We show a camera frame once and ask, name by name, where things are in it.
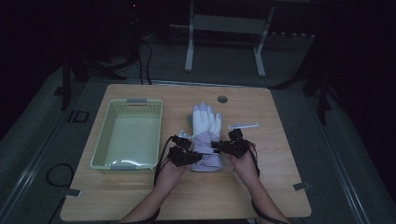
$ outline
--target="black wristband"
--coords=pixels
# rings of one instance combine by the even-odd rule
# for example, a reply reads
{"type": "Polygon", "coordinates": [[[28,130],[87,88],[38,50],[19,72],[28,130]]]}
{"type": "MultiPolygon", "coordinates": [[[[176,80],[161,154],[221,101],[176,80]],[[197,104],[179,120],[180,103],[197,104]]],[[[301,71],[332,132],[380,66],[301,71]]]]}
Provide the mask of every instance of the black wristband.
{"type": "Polygon", "coordinates": [[[157,219],[157,217],[160,215],[160,210],[161,210],[161,208],[159,208],[154,213],[154,215],[152,215],[152,217],[149,217],[148,219],[136,221],[136,222],[122,222],[122,223],[124,223],[124,224],[149,224],[149,223],[155,221],[155,219],[157,219]]]}
{"type": "Polygon", "coordinates": [[[284,221],[277,220],[277,219],[268,217],[268,216],[266,216],[265,214],[263,214],[262,211],[260,211],[260,209],[259,209],[259,208],[256,206],[256,204],[253,202],[253,200],[251,200],[251,205],[253,206],[254,211],[256,212],[256,214],[257,214],[259,217],[261,217],[261,218],[263,218],[263,219],[265,219],[265,220],[267,220],[267,221],[269,221],[269,222],[272,222],[272,223],[274,223],[274,224],[288,224],[288,223],[286,223],[286,222],[284,222],[284,221]]]}

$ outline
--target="small round object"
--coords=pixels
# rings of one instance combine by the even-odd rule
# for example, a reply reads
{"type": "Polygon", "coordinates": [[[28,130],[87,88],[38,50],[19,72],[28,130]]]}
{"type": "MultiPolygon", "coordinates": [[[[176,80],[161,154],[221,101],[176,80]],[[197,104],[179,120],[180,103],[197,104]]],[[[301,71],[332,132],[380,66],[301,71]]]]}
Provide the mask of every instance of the small round object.
{"type": "Polygon", "coordinates": [[[222,104],[225,104],[228,102],[228,98],[227,98],[227,96],[220,95],[220,96],[218,96],[218,101],[222,104]]]}

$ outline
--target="plastic basket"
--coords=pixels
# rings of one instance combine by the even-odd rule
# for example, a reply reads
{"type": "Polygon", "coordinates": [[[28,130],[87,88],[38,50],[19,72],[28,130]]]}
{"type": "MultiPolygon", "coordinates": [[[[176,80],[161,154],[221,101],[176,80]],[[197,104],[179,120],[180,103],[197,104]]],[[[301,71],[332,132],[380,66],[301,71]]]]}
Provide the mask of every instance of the plastic basket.
{"type": "Polygon", "coordinates": [[[153,170],[158,162],[162,116],[162,100],[110,101],[91,168],[103,172],[153,170]]]}

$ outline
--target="tabletop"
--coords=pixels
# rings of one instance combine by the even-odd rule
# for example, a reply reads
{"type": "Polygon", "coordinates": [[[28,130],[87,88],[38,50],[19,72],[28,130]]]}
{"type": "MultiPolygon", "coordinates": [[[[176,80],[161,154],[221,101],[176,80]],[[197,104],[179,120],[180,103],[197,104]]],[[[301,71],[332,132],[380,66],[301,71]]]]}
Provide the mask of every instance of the tabletop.
{"type": "MultiPolygon", "coordinates": [[[[221,140],[229,140],[227,125],[254,123],[243,129],[244,138],[256,144],[261,182],[286,217],[308,217],[311,207],[301,183],[290,146],[271,92],[264,88],[112,84],[107,87],[70,189],[78,197],[67,197],[61,212],[65,221],[119,220],[153,188],[152,172],[103,174],[90,162],[105,113],[112,99],[147,98],[163,101],[159,153],[166,140],[181,130],[192,133],[187,116],[201,102],[222,114],[221,140]],[[220,103],[225,96],[227,103],[220,103]]],[[[225,219],[257,217],[250,196],[221,155],[223,169],[215,173],[188,171],[164,202],[159,220],[225,219]]]]}

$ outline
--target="cotton glove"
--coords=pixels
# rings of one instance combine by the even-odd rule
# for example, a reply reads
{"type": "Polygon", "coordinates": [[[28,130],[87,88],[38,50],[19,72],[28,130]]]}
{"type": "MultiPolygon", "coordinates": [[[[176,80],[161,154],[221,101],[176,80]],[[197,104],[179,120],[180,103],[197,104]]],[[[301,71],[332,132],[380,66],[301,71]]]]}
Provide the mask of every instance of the cotton glove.
{"type": "Polygon", "coordinates": [[[193,164],[191,169],[197,172],[215,172],[222,168],[218,153],[213,152],[211,142],[218,142],[221,131],[221,114],[216,116],[211,105],[200,103],[192,109],[192,129],[194,151],[204,153],[203,158],[193,164]]]}

